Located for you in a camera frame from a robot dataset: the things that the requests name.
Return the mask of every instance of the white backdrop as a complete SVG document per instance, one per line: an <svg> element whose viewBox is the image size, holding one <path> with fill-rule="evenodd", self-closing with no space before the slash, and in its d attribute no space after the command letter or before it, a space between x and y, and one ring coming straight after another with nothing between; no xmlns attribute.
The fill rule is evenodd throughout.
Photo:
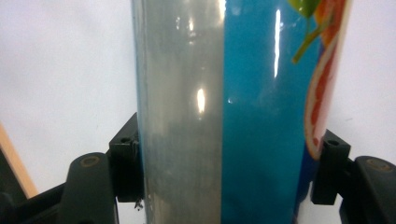
<svg viewBox="0 0 396 224"><path fill-rule="evenodd" d="M328 127L396 163L396 2L355 0ZM65 181L80 155L107 151L136 111L131 3L3 0L0 121L39 191ZM143 223L133 204L121 223ZM304 223L340 223L338 207L312 206Z"/></svg>

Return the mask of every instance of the black clamp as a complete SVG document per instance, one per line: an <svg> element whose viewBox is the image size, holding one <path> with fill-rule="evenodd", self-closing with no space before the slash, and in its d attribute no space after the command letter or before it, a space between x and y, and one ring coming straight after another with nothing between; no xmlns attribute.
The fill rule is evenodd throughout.
<svg viewBox="0 0 396 224"><path fill-rule="evenodd" d="M362 156L348 158L350 145L327 131L311 201L334 204L340 194L343 224L396 223L396 167L388 161Z"/></svg>

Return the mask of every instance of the black holder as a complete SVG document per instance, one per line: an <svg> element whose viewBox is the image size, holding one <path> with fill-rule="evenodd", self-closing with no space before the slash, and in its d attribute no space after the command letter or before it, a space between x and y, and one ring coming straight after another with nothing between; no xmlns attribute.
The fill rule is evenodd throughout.
<svg viewBox="0 0 396 224"><path fill-rule="evenodd" d="M119 223L117 202L144 199L137 116L134 114L109 143L106 154L74 160L64 184L17 205L0 193L1 224ZM334 204L337 194L343 224L396 223L396 167L374 157L348 158L350 145L327 131L313 183L311 201Z"/></svg>

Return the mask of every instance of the screw hole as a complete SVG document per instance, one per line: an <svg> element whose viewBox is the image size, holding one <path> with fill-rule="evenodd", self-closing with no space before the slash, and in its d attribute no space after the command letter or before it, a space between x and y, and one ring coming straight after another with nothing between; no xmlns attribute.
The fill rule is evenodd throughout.
<svg viewBox="0 0 396 224"><path fill-rule="evenodd" d="M337 141L335 141L335 140L329 140L329 141L327 141L330 145L332 145L332 146L338 146L338 145L340 145L340 143L339 142L337 142Z"/></svg>
<svg viewBox="0 0 396 224"><path fill-rule="evenodd" d="M127 142L130 142L131 141L131 138L121 138L121 142L122 143L127 143Z"/></svg>

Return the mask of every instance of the wooden edge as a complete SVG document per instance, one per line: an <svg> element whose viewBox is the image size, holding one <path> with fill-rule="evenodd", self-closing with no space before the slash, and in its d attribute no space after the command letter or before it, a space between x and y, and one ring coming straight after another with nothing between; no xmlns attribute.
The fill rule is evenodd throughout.
<svg viewBox="0 0 396 224"><path fill-rule="evenodd" d="M20 186L26 195L26 198L32 198L37 195L37 189L32 179L28 175L20 156L12 146L11 140L8 138L6 130L0 123L0 150L3 152L12 172L17 177Z"/></svg>

